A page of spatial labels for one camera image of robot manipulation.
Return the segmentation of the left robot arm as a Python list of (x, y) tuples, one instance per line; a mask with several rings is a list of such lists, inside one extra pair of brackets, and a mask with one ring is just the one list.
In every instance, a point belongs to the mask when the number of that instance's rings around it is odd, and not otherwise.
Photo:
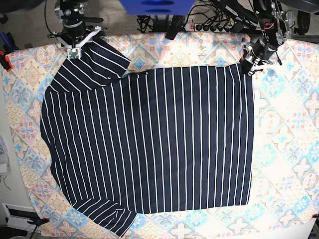
[(286, 13), (276, 0), (258, 0), (251, 4), (261, 29), (255, 43), (247, 43), (240, 59), (242, 71), (252, 76), (265, 65), (271, 65), (270, 58), (290, 37), (290, 24)]

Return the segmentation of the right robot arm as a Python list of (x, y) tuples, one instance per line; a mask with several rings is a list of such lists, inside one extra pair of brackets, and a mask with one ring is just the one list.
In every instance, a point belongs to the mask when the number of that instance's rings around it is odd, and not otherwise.
[(101, 17), (85, 17), (84, 12), (87, 7), (86, 0), (58, 0), (55, 3), (55, 15), (62, 23), (60, 32), (52, 31), (45, 19), (45, 25), (49, 32), (48, 38), (56, 38), (63, 46), (70, 45), (75, 47), (80, 44), (90, 33), (94, 32), (97, 27), (93, 23), (102, 23)]

